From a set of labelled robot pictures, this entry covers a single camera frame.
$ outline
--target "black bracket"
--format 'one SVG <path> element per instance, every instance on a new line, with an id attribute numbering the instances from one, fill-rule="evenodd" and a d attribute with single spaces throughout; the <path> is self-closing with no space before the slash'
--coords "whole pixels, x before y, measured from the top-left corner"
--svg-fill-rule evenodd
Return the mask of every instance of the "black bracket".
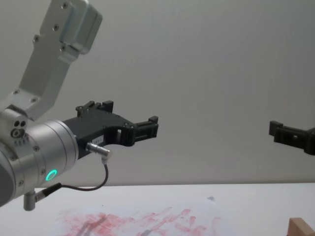
<path id="1" fill-rule="evenodd" d="M 113 112 L 114 102 L 95 103 L 90 101 L 76 107 L 77 117 L 64 121 L 76 136 L 79 158 L 88 155 L 88 142 L 96 140 L 100 146 L 109 144 L 133 146 L 135 142 L 155 138 L 158 132 L 158 117 L 148 121 L 133 123 Z"/>
<path id="2" fill-rule="evenodd" d="M 315 155 L 315 128 L 302 130 L 271 121 L 269 135 L 274 136 L 274 142 L 276 143 L 300 148 L 309 155 Z"/>

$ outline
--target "gray cylinder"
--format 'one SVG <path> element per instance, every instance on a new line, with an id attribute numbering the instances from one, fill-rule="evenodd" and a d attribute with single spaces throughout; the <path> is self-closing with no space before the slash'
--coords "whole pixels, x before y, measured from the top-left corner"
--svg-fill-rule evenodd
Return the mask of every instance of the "gray cylinder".
<path id="1" fill-rule="evenodd" d="M 0 206 L 69 170 L 78 160 L 78 145 L 60 121 L 26 130 L 11 145 L 0 143 Z"/>

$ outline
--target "green led light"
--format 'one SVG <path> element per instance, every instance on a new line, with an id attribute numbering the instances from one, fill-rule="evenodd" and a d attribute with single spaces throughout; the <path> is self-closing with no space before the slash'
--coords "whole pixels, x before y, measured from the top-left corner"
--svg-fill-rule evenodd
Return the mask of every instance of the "green led light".
<path id="1" fill-rule="evenodd" d="M 57 170 L 50 171 L 46 176 L 46 181 L 51 181 L 57 175 L 57 173 L 58 173 Z"/>

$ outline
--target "label sticker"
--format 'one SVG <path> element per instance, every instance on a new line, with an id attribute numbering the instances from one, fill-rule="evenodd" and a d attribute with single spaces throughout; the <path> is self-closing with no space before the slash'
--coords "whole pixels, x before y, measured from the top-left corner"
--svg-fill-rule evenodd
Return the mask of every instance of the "label sticker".
<path id="1" fill-rule="evenodd" d="M 97 137 L 96 139 L 92 140 L 92 144 L 99 145 L 104 142 L 104 135 Z"/>

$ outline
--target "table surface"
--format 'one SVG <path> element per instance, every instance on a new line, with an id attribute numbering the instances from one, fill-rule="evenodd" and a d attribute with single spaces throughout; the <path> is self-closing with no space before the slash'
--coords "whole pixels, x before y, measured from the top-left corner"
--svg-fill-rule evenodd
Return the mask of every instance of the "table surface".
<path id="1" fill-rule="evenodd" d="M 0 208 L 0 235 L 49 236 L 57 214 L 69 208 L 198 201 L 210 196 L 240 236 L 284 236 L 291 217 L 302 217 L 315 228 L 315 183 L 117 186 L 94 192 L 61 189 L 37 203 L 32 212 L 23 210 L 19 197 Z"/>

